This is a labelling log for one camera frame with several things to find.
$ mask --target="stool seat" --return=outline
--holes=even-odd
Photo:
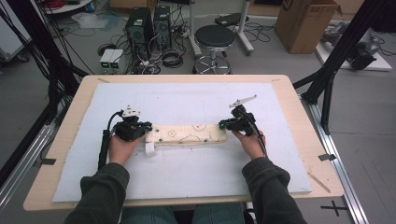
[[[207,25],[195,32],[195,42],[203,48],[227,48],[234,41],[233,31],[220,25]]]

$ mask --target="black stool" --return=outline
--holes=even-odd
[[[230,64],[224,58],[216,56],[217,51],[229,49],[235,41],[233,31],[220,25],[207,25],[195,32],[195,43],[202,48],[210,50],[210,56],[202,56],[195,62],[192,69],[194,74],[231,74]]]

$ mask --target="wooden table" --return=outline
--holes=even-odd
[[[67,153],[76,138],[79,124],[85,115],[91,98],[99,83],[271,83],[277,100],[289,125],[294,143],[300,153],[305,170],[308,172],[312,192],[293,194],[294,198],[339,197],[343,187],[329,161],[321,161],[318,156],[325,154],[324,148],[306,115],[288,77],[281,75],[232,75],[232,76],[88,76],[85,77],[70,105],[47,158],[56,159],[54,165],[43,165],[24,202],[27,211],[71,209],[77,203],[53,203],[52,198],[61,178]],[[248,202],[247,197],[186,198],[174,200],[126,201],[125,206],[197,204]]]

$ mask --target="cardboard box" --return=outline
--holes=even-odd
[[[130,12],[134,7],[149,7],[151,12],[157,6],[158,0],[110,0],[110,7],[122,12]]]
[[[289,53],[313,53],[338,8],[333,0],[284,0],[275,32]]]

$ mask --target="person's left hand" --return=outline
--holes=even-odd
[[[134,153],[134,148],[145,138],[145,135],[135,139],[133,142],[125,142],[118,136],[113,135],[110,140],[110,146],[108,149],[108,157],[110,162],[115,162],[120,165],[124,165],[125,162]]]

